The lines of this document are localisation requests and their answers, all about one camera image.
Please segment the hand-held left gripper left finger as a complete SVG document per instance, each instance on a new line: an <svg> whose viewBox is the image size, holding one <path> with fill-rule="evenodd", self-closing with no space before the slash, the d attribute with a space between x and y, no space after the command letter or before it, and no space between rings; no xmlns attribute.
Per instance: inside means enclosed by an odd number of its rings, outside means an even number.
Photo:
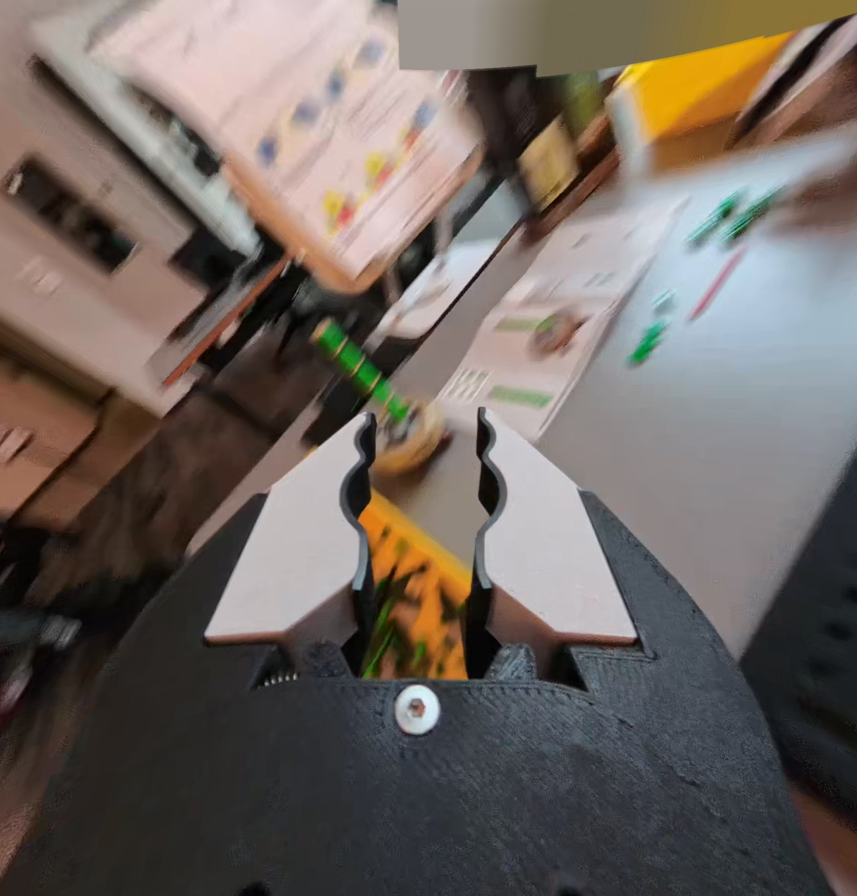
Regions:
<svg viewBox="0 0 857 896"><path fill-rule="evenodd" d="M204 630L209 646L278 646L302 667L332 645L353 675L378 615L367 533L377 420L358 414L276 481Z"/></svg>

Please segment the wooden office desk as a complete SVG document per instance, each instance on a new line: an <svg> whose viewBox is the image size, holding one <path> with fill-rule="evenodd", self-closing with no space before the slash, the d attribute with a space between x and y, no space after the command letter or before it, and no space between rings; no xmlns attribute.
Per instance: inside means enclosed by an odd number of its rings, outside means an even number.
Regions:
<svg viewBox="0 0 857 896"><path fill-rule="evenodd" d="M148 365L161 387L176 385L197 364L230 326L242 318L258 298L279 277L285 275L294 254L284 252L265 272L251 281L243 273L235 275L219 297L179 338L168 340L150 357Z"/></svg>

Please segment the cluster of green round bricks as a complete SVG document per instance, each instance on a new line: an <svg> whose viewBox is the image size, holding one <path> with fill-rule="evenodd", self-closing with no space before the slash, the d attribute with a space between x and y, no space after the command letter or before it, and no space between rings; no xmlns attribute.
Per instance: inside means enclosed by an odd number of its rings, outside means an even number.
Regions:
<svg viewBox="0 0 857 896"><path fill-rule="evenodd" d="M752 195L741 188L724 196L687 235L684 245L697 250L719 238L724 245L742 240L785 200L788 185L777 185Z"/></svg>

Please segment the building instruction booklet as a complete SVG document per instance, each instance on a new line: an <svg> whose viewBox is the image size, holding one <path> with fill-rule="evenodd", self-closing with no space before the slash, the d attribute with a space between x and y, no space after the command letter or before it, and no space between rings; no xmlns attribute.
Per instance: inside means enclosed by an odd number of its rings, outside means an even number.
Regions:
<svg viewBox="0 0 857 896"><path fill-rule="evenodd" d="M448 423L490 409L531 442L548 428L669 237L688 196L558 228L486 315L436 398Z"/></svg>

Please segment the grey desk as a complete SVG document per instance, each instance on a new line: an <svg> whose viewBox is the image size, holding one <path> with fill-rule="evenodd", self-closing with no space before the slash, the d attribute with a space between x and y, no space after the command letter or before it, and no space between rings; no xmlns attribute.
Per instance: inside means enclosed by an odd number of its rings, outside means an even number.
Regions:
<svg viewBox="0 0 857 896"><path fill-rule="evenodd" d="M728 258L685 235L722 197L837 174L857 122L702 161L680 140L660 169L618 175L576 217L688 196L539 448L590 489L707 614L735 658L747 650L857 448L857 191L769 215L710 308L687 316ZM668 316L652 304L666 289ZM628 356L670 321L644 364Z"/></svg>

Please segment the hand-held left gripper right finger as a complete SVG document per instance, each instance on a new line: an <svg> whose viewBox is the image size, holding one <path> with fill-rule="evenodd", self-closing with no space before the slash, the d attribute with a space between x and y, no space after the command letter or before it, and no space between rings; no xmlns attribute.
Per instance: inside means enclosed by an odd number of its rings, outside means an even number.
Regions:
<svg viewBox="0 0 857 896"><path fill-rule="evenodd" d="M580 487L491 409L477 411L479 502L465 611L468 678L526 646L555 677L573 647L635 648L636 625Z"/></svg>

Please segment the printed task sheet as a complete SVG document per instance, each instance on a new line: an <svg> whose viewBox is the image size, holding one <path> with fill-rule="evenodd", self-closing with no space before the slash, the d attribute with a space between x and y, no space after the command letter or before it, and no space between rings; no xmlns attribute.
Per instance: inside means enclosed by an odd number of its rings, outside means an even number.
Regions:
<svg viewBox="0 0 857 896"><path fill-rule="evenodd" d="M396 10L372 2L150 2L91 54L221 160L237 152L351 272L478 140L444 76L400 67Z"/></svg>

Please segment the black toy set box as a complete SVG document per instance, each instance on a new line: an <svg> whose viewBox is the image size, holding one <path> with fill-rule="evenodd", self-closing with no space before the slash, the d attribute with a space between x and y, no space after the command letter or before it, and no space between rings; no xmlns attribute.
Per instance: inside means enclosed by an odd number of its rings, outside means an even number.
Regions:
<svg viewBox="0 0 857 896"><path fill-rule="evenodd" d="M597 71L540 76L529 69L516 144L527 239L548 236L618 166L609 86Z"/></svg>

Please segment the toy bamboo stalk in tan pot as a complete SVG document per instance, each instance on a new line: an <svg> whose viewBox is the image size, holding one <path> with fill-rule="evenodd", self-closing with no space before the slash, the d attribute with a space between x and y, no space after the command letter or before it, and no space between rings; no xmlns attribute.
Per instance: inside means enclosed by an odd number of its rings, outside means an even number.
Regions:
<svg viewBox="0 0 857 896"><path fill-rule="evenodd" d="M408 474L426 465L444 447L449 429L440 405L401 395L333 317L322 319L310 342L358 397L378 409L373 464L378 473Z"/></svg>

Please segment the thin red toy rod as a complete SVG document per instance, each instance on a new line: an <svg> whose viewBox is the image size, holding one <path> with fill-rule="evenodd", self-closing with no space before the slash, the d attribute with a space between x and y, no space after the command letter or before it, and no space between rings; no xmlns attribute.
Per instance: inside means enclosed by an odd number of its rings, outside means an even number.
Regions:
<svg viewBox="0 0 857 896"><path fill-rule="evenodd" d="M740 247L733 251L727 260L724 262L720 270L717 272L716 276L704 291L703 295L698 299L696 304L693 306L691 311L688 313L686 318L687 322L695 322L698 320L708 308L711 307L715 298L719 295L721 290L724 288L731 275L736 270L737 266L742 262L746 253L747 247Z"/></svg>

